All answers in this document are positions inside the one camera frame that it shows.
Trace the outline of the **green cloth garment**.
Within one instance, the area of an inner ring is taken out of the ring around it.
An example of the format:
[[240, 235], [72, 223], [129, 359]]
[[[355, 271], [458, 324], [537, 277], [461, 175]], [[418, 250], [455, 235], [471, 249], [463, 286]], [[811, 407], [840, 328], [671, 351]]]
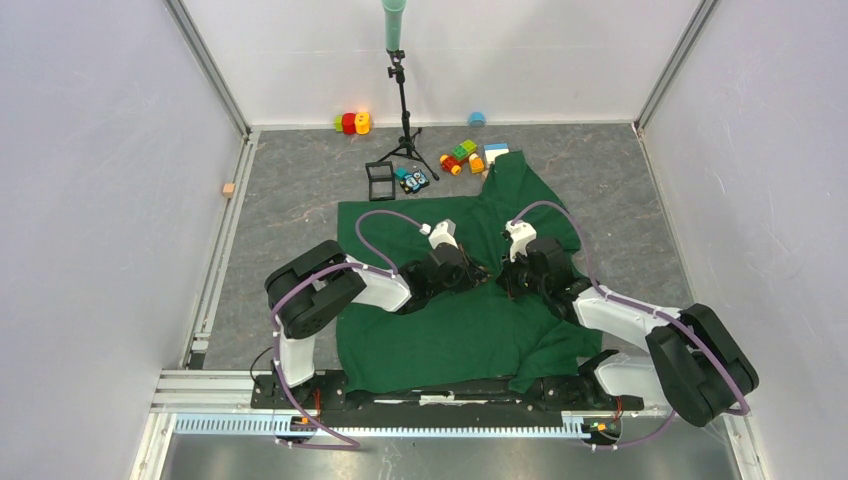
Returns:
[[[580, 249], [559, 206], [525, 155], [513, 151], [496, 160], [475, 196], [340, 203], [337, 240], [360, 262], [403, 265], [429, 251], [420, 224], [450, 219], [471, 258], [498, 274], [508, 251], [502, 231], [516, 216], [540, 236], [555, 237], [572, 252]], [[355, 390], [388, 393], [509, 377], [509, 388], [523, 393], [540, 377], [574, 374], [580, 359], [601, 351], [602, 335], [554, 317], [535, 296], [509, 299], [488, 281], [443, 293], [406, 315], [353, 304], [338, 317], [336, 345]]]

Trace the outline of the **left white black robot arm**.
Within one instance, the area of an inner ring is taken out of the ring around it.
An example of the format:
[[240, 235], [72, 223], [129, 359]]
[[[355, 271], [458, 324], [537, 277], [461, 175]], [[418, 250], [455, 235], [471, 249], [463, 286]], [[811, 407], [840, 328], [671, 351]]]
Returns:
[[360, 262], [335, 240], [320, 243], [264, 281], [273, 327], [276, 394], [295, 408], [312, 399], [315, 336], [349, 305], [406, 315], [443, 293], [462, 293], [489, 278], [487, 269], [463, 247], [449, 242], [436, 244], [422, 259], [398, 270]]

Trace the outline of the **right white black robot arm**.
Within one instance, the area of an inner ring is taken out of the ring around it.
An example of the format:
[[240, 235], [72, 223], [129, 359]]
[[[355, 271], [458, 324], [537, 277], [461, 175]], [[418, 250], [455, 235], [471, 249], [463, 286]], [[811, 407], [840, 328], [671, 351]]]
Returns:
[[553, 237], [510, 248], [496, 282], [513, 299], [535, 296], [554, 317], [644, 351], [642, 357], [613, 352], [592, 359], [589, 374], [577, 382], [580, 400], [591, 408], [634, 396], [665, 404], [703, 427], [760, 385], [757, 370], [712, 308], [660, 307], [594, 286], [577, 275], [570, 254]]

